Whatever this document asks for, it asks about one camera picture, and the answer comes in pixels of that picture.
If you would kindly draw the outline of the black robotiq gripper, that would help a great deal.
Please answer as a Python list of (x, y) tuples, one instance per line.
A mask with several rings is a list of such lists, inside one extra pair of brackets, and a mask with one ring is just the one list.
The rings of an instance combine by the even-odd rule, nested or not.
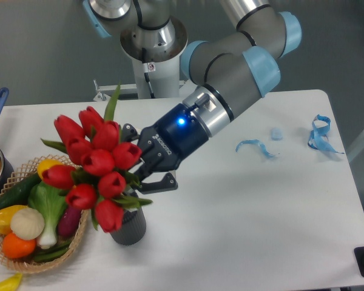
[(143, 195), (176, 190), (178, 183), (171, 170), (209, 140), (204, 127), (193, 115), (197, 106), (178, 104), (152, 126), (139, 129), (126, 123), (120, 142), (137, 144), (143, 164), (135, 175), (143, 181), (154, 172), (167, 172), (160, 181), (142, 182), (136, 189)]

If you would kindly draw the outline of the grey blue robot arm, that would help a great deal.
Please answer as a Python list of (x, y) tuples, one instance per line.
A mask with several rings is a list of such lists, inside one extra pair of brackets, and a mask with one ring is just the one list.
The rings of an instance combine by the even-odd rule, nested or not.
[[(275, 12), (268, 1), (221, 5), (235, 33), (217, 42), (188, 42), (168, 1), (83, 1), (98, 34), (119, 37), (140, 99), (177, 97), (180, 75), (196, 86), (154, 125), (140, 132), (123, 127), (123, 139), (137, 141), (143, 152), (135, 172), (143, 194), (176, 189), (172, 172), (182, 160), (269, 93), (280, 81), (277, 59), (300, 44), (298, 19)], [(155, 172), (164, 178), (143, 182)]]

